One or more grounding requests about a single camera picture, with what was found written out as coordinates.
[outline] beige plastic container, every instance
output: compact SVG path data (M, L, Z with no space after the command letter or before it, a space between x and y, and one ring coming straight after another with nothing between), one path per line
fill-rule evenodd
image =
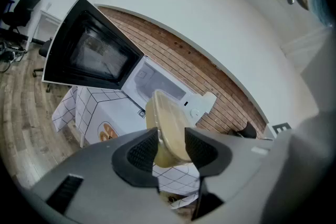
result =
M155 90L146 104L146 125L147 128L157 127L159 133L155 164L167 168L191 162L185 150L184 128L195 126L189 122L177 100Z

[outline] brick wall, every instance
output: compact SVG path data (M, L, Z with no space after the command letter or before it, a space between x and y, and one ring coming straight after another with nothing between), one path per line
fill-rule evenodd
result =
M208 115L196 126L214 132L241 130L249 121L261 137L265 121L242 90L209 59L172 33L136 16L114 9L99 8L143 52L203 95L217 96Z

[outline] microwave door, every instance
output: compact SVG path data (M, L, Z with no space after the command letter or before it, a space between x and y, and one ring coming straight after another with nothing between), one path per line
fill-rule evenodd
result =
M53 38L42 80L121 89L143 52L87 0L77 0Z

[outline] wooden floor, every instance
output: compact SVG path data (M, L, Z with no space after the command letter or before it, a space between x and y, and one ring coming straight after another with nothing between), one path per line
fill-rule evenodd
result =
M76 152L80 135L72 121L56 133L52 113L69 90L53 84L46 93L39 45L31 44L20 62L0 73L0 154L13 180L30 187L44 174Z

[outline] black microwave door frame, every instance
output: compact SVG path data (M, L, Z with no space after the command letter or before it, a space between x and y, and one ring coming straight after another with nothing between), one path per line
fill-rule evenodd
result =
M80 71L69 65L70 57L80 38L80 28L91 24L107 38L118 39L120 49L129 59L118 78L108 79ZM121 89L127 78L144 56L143 52L123 32L109 21L103 13L87 0L77 0L61 23L51 43L47 56L43 80L58 84L69 84L105 89Z

